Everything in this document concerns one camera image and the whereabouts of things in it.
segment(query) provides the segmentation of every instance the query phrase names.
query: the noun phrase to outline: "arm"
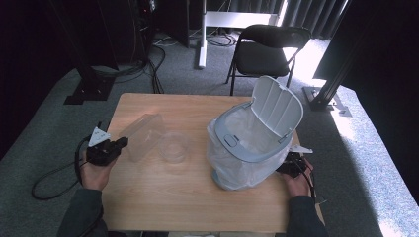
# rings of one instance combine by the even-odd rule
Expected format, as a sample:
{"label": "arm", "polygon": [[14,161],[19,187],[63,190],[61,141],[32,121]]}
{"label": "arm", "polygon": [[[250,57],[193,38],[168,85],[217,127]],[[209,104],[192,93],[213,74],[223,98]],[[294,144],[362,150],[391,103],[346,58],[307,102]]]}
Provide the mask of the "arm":
{"label": "arm", "polygon": [[81,166],[83,189],[74,194],[57,236],[85,236],[87,233],[88,236],[108,236],[108,228],[102,220],[102,189],[108,183],[116,161],[106,167],[91,163]]}
{"label": "arm", "polygon": [[[311,164],[305,160],[310,169],[305,170],[305,175],[309,177],[312,170]],[[289,189],[291,199],[290,220],[287,228],[287,236],[329,236],[323,223],[318,218],[314,200],[308,195],[309,185],[303,175],[292,178],[283,174]]]}

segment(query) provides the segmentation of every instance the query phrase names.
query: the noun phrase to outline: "dark green sleeve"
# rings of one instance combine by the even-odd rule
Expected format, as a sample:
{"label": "dark green sleeve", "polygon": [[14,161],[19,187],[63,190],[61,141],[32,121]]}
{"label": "dark green sleeve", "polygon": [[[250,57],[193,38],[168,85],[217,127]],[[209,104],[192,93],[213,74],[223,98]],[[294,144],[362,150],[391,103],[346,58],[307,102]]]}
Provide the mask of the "dark green sleeve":
{"label": "dark green sleeve", "polygon": [[65,212],[56,236],[108,236],[108,228],[102,220],[102,192],[77,190]]}
{"label": "dark green sleeve", "polygon": [[308,196],[297,196],[290,200],[290,221],[287,228],[289,237],[329,236],[318,218],[314,201]]}

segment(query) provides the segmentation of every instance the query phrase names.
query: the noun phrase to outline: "open lid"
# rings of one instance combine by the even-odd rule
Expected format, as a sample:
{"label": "open lid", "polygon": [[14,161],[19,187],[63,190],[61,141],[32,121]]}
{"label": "open lid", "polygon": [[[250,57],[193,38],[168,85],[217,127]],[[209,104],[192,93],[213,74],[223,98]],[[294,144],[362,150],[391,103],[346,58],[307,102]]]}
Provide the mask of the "open lid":
{"label": "open lid", "polygon": [[[251,107],[259,121],[278,137],[278,147],[265,153],[255,154],[240,144],[239,138],[225,126],[227,116],[237,110]],[[284,149],[293,137],[293,131],[302,119],[302,104],[288,88],[275,79],[262,76],[253,89],[252,101],[240,104],[224,112],[215,122],[215,134],[222,145],[236,158],[246,162],[260,162]]]}

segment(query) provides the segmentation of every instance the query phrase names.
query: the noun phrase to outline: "black handheld controller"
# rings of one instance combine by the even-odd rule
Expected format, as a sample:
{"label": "black handheld controller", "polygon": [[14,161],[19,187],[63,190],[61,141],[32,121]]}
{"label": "black handheld controller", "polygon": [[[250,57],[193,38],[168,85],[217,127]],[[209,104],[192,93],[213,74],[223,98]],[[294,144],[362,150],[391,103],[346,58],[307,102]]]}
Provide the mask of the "black handheld controller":
{"label": "black handheld controller", "polygon": [[297,152],[289,152],[284,163],[277,169],[277,172],[290,175],[295,178],[301,171],[305,171],[307,165],[304,159]]}
{"label": "black handheld controller", "polygon": [[87,148],[87,161],[97,166],[107,166],[119,155],[121,150],[128,145],[128,138],[122,137],[116,141],[105,140]]}

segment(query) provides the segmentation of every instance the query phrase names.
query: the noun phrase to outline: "wooden tabletop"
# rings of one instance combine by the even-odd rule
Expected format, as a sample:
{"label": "wooden tabletop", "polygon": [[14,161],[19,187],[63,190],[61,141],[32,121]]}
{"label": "wooden tabletop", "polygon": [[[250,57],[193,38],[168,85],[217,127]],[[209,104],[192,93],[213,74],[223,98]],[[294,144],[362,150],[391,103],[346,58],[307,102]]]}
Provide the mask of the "wooden tabletop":
{"label": "wooden tabletop", "polygon": [[103,191],[113,230],[285,232],[289,194],[277,173],[253,189],[225,191],[211,178],[207,125],[247,97],[123,94],[108,132],[112,140],[145,114],[160,114],[168,131],[186,134],[188,158],[165,162],[154,147],[132,162],[123,150]]}

